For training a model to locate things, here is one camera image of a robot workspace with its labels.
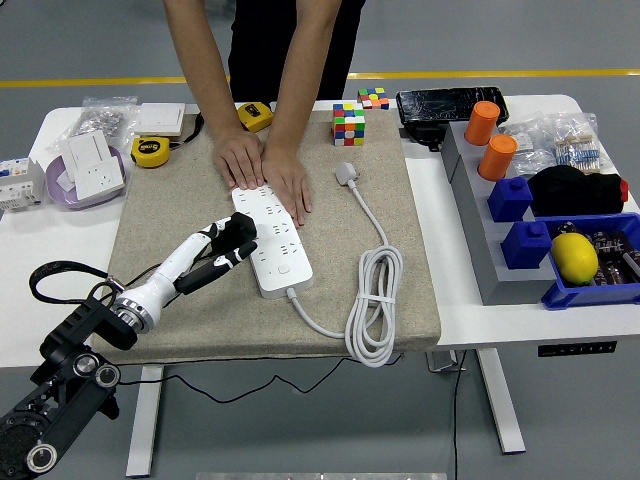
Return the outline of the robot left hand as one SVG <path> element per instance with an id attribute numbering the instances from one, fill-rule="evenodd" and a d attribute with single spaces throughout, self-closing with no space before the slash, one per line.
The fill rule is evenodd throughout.
<path id="1" fill-rule="evenodd" d="M 159 323 L 162 309 L 219 279 L 257 248 L 253 219 L 236 212 L 190 235 L 141 286 L 124 291 L 113 310 L 139 333 Z"/>

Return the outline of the person's left hand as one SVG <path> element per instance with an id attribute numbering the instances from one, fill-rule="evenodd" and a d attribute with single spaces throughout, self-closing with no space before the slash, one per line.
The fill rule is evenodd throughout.
<path id="1" fill-rule="evenodd" d="M 307 173 L 297 158 L 297 150 L 268 143 L 261 155 L 262 173 L 289 213 L 294 225 L 302 227 L 312 211 Z"/>

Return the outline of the person's right hand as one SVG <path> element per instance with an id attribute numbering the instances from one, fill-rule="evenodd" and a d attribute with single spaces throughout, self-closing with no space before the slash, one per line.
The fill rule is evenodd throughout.
<path id="1" fill-rule="evenodd" d="M 256 189 L 264 184 L 262 145 L 256 134 L 226 129 L 213 135 L 213 160 L 230 190 Z"/>

